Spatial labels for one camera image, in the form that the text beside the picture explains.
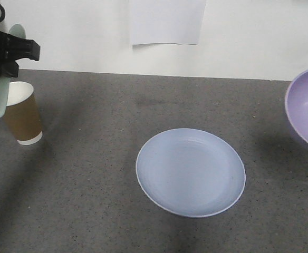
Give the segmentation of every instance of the paper cup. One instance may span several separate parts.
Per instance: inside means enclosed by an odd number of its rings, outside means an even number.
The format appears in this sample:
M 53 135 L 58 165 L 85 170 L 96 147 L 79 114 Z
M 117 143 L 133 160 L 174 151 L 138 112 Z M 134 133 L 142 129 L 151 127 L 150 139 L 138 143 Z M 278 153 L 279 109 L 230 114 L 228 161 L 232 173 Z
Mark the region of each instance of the paper cup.
M 31 84 L 10 83 L 4 121 L 19 144 L 31 145 L 42 138 L 42 124 Z

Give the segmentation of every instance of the light blue plate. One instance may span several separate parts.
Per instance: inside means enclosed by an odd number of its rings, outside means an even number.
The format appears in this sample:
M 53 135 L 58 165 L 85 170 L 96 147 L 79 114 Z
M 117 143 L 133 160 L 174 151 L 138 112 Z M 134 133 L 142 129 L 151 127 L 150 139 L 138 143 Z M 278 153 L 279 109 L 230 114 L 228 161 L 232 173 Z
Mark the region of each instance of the light blue plate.
M 236 151 L 219 137 L 196 129 L 155 135 L 141 148 L 136 173 L 155 204 L 193 218 L 230 208 L 240 198 L 246 179 Z

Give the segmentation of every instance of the bowl rim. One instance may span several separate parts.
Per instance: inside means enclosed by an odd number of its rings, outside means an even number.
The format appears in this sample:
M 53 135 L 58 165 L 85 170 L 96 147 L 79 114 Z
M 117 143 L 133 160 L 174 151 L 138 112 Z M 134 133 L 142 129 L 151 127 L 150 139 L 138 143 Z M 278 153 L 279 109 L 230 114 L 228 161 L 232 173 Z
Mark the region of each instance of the bowl rim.
M 302 140 L 304 140 L 307 144 L 308 144 L 308 140 L 300 134 L 299 130 L 295 127 L 291 117 L 290 117 L 290 114 L 289 114 L 289 108 L 288 108 L 288 97 L 289 97 L 289 93 L 291 91 L 291 88 L 293 87 L 294 83 L 299 79 L 301 78 L 302 76 L 304 76 L 305 74 L 308 73 L 308 69 L 303 71 L 302 73 L 300 73 L 298 76 L 295 77 L 294 80 L 292 80 L 292 82 L 290 83 L 290 85 L 288 86 L 287 90 L 286 90 L 286 93 L 285 93 L 285 100 L 284 100 L 284 103 L 285 103 L 285 112 L 286 112 L 286 116 L 287 116 L 287 119 L 289 120 L 289 123 L 291 125 L 291 127 L 295 130 L 296 134 L 298 134 L 298 136 L 300 138 L 302 138 Z
M 163 205 L 161 205 L 160 203 L 158 203 L 155 199 L 153 199 L 151 197 L 151 195 L 149 193 L 147 193 L 147 191 L 145 190 L 145 188 L 143 187 L 141 181 L 140 181 L 140 178 L 139 178 L 139 174 L 138 174 L 138 161 L 139 161 L 139 157 L 140 157 L 140 154 L 141 154 L 141 151 L 145 148 L 145 146 L 153 139 L 153 138 L 156 138 L 157 136 L 163 134 L 163 133 L 166 133 L 166 132 L 169 132 L 169 131 L 176 131 L 176 130 L 193 130 L 193 131 L 200 131 L 200 132 L 203 132 L 203 133 L 206 133 L 206 134 L 209 134 L 209 135 L 212 135 L 213 137 L 215 138 L 218 138 L 220 139 L 221 141 L 223 141 L 226 145 L 228 145 L 228 147 L 236 154 L 236 156 L 238 157 L 239 161 L 240 161 L 240 167 L 243 171 L 243 185 L 242 185 L 242 189 L 241 191 L 239 192 L 239 194 L 237 195 L 237 198 L 232 202 L 230 203 L 227 207 L 223 208 L 222 210 L 220 211 L 217 211 L 217 212 L 213 212 L 213 213 L 208 213 L 208 214 L 205 214 L 205 215 L 187 215 L 187 214 L 183 214 L 183 213 L 180 213 L 180 212 L 177 212 L 177 211 L 174 211 L 174 210 L 171 210 L 167 207 L 164 207 Z M 222 213 L 226 210 L 228 210 L 229 208 L 231 208 L 234 204 L 236 204 L 238 202 L 238 200 L 240 199 L 240 197 L 242 196 L 243 192 L 244 192 L 244 189 L 245 189 L 245 184 L 246 184 L 246 171 L 245 171 L 245 167 L 244 167 L 244 164 L 243 164 L 243 161 L 242 159 L 240 158 L 240 156 L 238 155 L 238 153 L 236 152 L 236 150 L 228 143 L 226 142 L 225 140 L 223 140 L 222 138 L 212 134 L 212 133 L 209 133 L 207 131 L 204 131 L 204 130 L 200 130 L 200 129 L 194 129 L 194 128 L 174 128 L 174 129 L 169 129 L 169 130 L 166 130 L 166 131 L 162 131 L 154 136 L 152 136 L 148 141 L 145 142 L 145 144 L 141 147 L 139 153 L 138 153 L 138 156 L 137 156 L 137 160 L 136 160 L 136 175 L 137 175 L 137 179 L 138 179 L 138 182 L 140 184 L 140 187 L 142 188 L 143 192 L 146 194 L 146 196 L 153 202 L 155 203 L 158 207 L 161 207 L 163 210 L 166 210 L 167 212 L 170 212 L 170 213 L 173 213 L 174 215 L 178 215 L 178 216 L 182 216 L 182 217 L 187 217 L 187 218 L 206 218 L 206 217 L 210 217 L 210 216 L 214 216 L 214 215 L 217 215 L 219 213 Z

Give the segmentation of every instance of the gray table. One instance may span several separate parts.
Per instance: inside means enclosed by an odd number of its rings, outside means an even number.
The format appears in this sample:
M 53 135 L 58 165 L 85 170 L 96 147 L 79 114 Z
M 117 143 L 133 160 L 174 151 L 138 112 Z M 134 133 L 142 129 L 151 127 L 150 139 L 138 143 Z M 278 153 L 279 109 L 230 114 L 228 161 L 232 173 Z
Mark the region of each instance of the gray table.
M 21 71 L 43 139 L 0 120 L 0 252 L 308 252 L 308 151 L 289 136 L 289 82 Z M 138 185 L 141 146 L 172 128 L 231 144 L 247 174 L 237 204 L 172 215 Z

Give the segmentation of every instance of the white paper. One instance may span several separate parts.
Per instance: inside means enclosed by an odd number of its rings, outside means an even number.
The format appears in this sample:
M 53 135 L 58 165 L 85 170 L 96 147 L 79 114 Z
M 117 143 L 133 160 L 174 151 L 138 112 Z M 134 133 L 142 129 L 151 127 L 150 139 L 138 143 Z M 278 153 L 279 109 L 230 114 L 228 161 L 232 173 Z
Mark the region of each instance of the white paper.
M 131 44 L 198 44 L 206 0 L 129 0 Z

